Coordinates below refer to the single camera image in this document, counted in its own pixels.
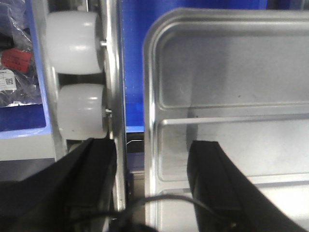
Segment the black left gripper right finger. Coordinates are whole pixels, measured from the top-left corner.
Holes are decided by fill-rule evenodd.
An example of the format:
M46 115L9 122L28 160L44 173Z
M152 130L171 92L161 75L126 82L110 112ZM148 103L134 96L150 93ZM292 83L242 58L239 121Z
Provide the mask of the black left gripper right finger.
M236 167L218 142L193 141L187 177L200 232L303 232Z

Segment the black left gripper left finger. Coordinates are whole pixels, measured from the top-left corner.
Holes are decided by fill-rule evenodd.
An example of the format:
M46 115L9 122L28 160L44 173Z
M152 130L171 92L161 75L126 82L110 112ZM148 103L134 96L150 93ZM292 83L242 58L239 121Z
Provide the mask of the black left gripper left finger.
M21 181L0 184L3 232L100 232L116 173L113 140L88 139L69 154Z

